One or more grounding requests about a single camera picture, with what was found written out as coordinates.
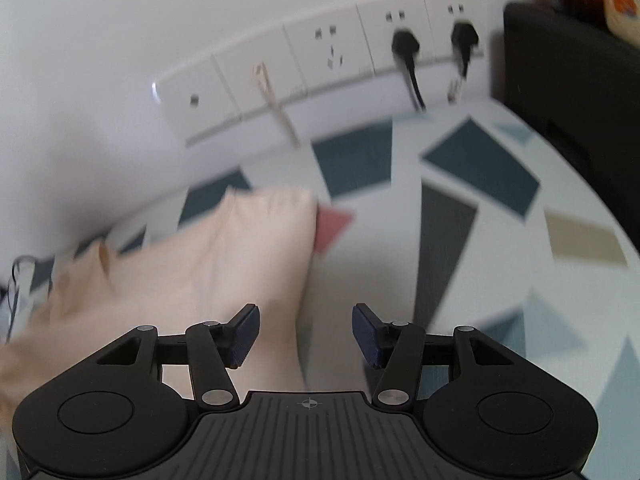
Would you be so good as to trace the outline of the black plug right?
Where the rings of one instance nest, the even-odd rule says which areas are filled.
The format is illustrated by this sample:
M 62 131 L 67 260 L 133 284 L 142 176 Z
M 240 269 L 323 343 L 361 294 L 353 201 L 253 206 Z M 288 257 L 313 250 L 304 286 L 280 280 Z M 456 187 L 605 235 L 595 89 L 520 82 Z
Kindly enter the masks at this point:
M 480 44 L 480 36 L 470 21 L 455 21 L 450 39 L 458 62 L 459 75 L 465 80 L 468 78 L 472 53 Z

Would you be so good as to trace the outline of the white wall socket panel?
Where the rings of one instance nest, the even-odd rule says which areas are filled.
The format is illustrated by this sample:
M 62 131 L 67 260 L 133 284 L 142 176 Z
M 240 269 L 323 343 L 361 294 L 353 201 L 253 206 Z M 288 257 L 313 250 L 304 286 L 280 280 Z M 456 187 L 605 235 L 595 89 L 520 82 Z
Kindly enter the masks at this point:
M 177 68 L 151 94 L 178 138 L 192 145 L 265 110 L 396 70 L 395 32 L 420 44 L 416 64 L 454 58 L 451 33 L 486 34 L 482 0 L 362 0 L 273 26 Z

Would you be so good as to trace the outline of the black plug left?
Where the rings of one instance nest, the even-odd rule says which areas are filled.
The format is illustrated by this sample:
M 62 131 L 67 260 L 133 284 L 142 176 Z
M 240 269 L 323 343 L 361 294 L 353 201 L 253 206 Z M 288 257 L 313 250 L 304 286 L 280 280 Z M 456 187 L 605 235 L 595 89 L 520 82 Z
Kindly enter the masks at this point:
M 418 78 L 416 78 L 416 57 L 420 52 L 419 40 L 416 39 L 410 29 L 398 28 L 394 31 L 392 52 L 396 60 L 404 66 L 409 87 L 416 101 L 416 108 L 421 112 L 425 112 L 426 106 L 420 91 Z

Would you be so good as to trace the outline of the black plug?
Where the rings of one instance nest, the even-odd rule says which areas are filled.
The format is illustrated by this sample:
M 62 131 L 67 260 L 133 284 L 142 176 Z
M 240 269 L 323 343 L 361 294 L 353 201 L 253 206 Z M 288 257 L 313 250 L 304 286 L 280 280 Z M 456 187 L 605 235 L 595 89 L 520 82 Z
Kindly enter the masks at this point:
M 450 39 L 458 62 L 459 75 L 465 80 L 468 78 L 472 53 L 480 44 L 480 36 L 470 21 L 455 21 Z
M 420 91 L 418 78 L 416 78 L 416 57 L 420 52 L 419 40 L 416 39 L 410 29 L 398 28 L 394 31 L 392 52 L 396 60 L 404 66 L 409 87 L 416 101 L 416 108 L 421 112 L 425 112 L 426 106 Z

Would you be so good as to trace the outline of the cream knit cardigan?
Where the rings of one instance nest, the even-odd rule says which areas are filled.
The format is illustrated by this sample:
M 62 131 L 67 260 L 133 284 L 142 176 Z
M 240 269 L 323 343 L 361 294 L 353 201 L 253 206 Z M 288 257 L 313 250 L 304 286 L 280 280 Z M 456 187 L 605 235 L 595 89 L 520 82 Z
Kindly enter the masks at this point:
M 246 304 L 259 308 L 260 329 L 230 374 L 236 391 L 304 390 L 296 321 L 317 210 L 303 188 L 228 191 L 211 214 L 150 247 L 120 256 L 92 244 L 1 349 L 2 429 L 25 396 L 133 328 L 182 334 Z

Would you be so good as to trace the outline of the black bedside cabinet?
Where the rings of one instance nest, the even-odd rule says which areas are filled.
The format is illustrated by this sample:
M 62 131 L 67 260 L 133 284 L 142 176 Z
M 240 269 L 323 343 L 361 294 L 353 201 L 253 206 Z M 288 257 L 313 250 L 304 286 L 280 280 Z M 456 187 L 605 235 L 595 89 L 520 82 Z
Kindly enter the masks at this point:
M 639 51 L 537 3 L 503 10 L 504 102 L 639 241 Z

